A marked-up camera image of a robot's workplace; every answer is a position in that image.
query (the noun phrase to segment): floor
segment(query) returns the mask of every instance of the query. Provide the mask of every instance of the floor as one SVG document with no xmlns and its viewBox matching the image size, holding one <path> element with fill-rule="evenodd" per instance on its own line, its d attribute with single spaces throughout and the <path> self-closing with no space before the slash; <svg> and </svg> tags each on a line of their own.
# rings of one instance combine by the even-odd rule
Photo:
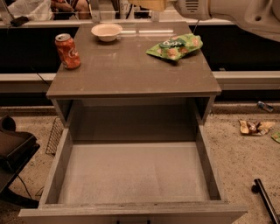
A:
<svg viewBox="0 0 280 224">
<path fill-rule="evenodd" d="M 267 194 L 280 214 L 280 144 L 271 135 L 280 131 L 280 104 L 270 102 L 274 111 L 269 113 L 248 103 L 215 103 L 205 124 L 208 142 L 218 168 L 220 179 L 230 203 L 246 205 L 248 212 L 234 224 L 271 223 L 259 194 L 251 192 L 254 179 L 261 179 Z M 29 131 L 38 139 L 40 149 L 20 173 L 30 195 L 39 200 L 53 154 L 53 136 L 57 136 L 53 125 L 60 122 L 53 107 L 1 107 L 0 117 L 12 116 L 17 130 Z M 274 122 L 265 136 L 244 136 L 240 132 L 239 120 Z M 17 178 L 10 189 L 28 197 L 23 184 Z M 25 223 L 18 218 L 20 207 L 0 201 L 0 224 Z"/>
</svg>

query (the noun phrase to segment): cabinet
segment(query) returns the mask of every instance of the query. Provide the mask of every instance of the cabinet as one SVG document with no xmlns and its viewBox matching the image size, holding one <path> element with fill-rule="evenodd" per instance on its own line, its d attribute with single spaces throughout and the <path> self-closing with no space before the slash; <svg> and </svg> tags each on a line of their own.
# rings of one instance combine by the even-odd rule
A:
<svg viewBox="0 0 280 224">
<path fill-rule="evenodd" d="M 221 92 L 196 51 L 169 62 L 145 51 L 187 23 L 122 24 L 102 43 L 82 24 L 81 65 L 60 67 L 47 96 L 65 129 L 27 223 L 232 223 L 246 207 L 222 189 L 203 124 Z"/>
</svg>

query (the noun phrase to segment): red soda can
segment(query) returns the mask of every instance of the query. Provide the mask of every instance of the red soda can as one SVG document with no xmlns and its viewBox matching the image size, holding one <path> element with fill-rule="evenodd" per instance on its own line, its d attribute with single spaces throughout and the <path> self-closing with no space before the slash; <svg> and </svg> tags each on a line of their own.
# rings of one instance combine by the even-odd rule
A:
<svg viewBox="0 0 280 224">
<path fill-rule="evenodd" d="M 73 69 L 81 64 L 80 56 L 70 34 L 61 33 L 57 35 L 55 37 L 55 45 L 64 68 Z"/>
</svg>

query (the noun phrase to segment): small bowl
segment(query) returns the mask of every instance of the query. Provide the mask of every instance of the small bowl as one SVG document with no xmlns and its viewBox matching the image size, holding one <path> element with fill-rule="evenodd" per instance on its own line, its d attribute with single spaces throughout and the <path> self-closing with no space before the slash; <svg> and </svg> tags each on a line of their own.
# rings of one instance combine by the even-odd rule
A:
<svg viewBox="0 0 280 224">
<path fill-rule="evenodd" d="M 116 39 L 116 36 L 123 30 L 119 24 L 98 24 L 91 29 L 91 32 L 104 42 Z"/>
</svg>

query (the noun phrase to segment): snack wrapper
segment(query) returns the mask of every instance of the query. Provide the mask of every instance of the snack wrapper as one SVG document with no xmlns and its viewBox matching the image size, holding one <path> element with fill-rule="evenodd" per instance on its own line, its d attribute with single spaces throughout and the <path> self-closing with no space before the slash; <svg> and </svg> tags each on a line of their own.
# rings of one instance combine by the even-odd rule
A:
<svg viewBox="0 0 280 224">
<path fill-rule="evenodd" d="M 275 124 L 274 122 L 247 122 L 242 120 L 239 123 L 241 133 L 252 136 L 264 136 Z"/>
<path fill-rule="evenodd" d="M 162 43 L 154 45 L 146 53 L 162 59 L 177 61 L 188 53 L 200 49 L 202 46 L 203 43 L 200 36 L 188 33 L 169 38 Z"/>
<path fill-rule="evenodd" d="M 274 133 L 271 137 L 280 144 L 280 131 Z"/>
</svg>

